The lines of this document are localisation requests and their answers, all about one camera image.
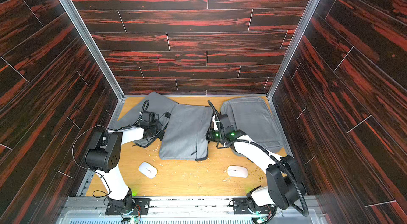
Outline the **grey laptop bag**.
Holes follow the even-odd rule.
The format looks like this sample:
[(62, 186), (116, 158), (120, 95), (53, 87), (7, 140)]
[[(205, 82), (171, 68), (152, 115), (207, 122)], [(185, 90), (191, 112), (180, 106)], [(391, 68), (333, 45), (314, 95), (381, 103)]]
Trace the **grey laptop bag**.
[(165, 96), (150, 93), (116, 122), (114, 128), (123, 133), (122, 144), (133, 142), (147, 148), (157, 138), (162, 139), (176, 105), (177, 102)]
[(241, 97), (222, 104), (221, 114), (229, 117), (236, 130), (242, 130), (265, 149), (278, 153), (286, 143), (266, 102), (260, 97)]
[(205, 106), (177, 105), (161, 143), (161, 159), (206, 160), (208, 141), (206, 134), (210, 127), (213, 110)]

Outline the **white pink computer mouse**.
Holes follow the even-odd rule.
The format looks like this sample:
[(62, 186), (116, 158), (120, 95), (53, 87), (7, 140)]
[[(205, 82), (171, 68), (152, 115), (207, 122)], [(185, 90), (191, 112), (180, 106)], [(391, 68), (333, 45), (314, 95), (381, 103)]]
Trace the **white pink computer mouse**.
[(248, 169), (241, 166), (229, 166), (227, 168), (227, 174), (230, 177), (247, 178), (249, 173)]

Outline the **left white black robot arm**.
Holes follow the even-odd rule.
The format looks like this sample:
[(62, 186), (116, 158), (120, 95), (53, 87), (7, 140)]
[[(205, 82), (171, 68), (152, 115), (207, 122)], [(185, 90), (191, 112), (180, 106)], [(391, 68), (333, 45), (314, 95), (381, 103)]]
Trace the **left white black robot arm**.
[[(170, 112), (159, 115), (158, 111), (129, 111), (116, 122), (114, 128), (95, 125), (76, 137), (72, 145), (72, 158), (77, 166), (90, 170), (102, 180), (107, 193), (108, 208), (117, 208), (130, 214), (135, 208), (132, 190), (128, 187), (120, 172), (118, 163), (121, 146), (133, 141), (146, 140), (148, 147), (155, 139), (163, 138), (166, 126), (171, 117)], [(86, 166), (80, 165), (75, 157), (75, 145), (84, 134), (97, 128), (85, 152), (79, 156)]]

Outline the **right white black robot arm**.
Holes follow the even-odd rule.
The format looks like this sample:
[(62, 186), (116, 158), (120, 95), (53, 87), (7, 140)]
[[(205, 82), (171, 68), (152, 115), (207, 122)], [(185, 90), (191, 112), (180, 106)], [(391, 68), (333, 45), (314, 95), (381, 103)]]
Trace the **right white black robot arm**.
[(291, 156), (274, 154), (256, 143), (242, 130), (236, 130), (227, 115), (215, 112), (213, 125), (207, 133), (209, 141), (218, 149), (231, 148), (258, 166), (266, 175), (267, 186), (257, 187), (247, 194), (248, 210), (259, 214), (263, 207), (294, 208), (304, 217), (309, 216), (305, 200), (307, 188), (298, 162)]

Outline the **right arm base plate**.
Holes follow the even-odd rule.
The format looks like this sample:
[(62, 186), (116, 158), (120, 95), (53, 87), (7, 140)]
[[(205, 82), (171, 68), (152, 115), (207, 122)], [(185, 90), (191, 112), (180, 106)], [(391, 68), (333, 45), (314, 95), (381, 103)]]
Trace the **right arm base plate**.
[(246, 197), (233, 198), (229, 202), (229, 206), (233, 208), (233, 212), (235, 215), (273, 215), (277, 212), (277, 208), (275, 205), (258, 206), (252, 199), (248, 199)]

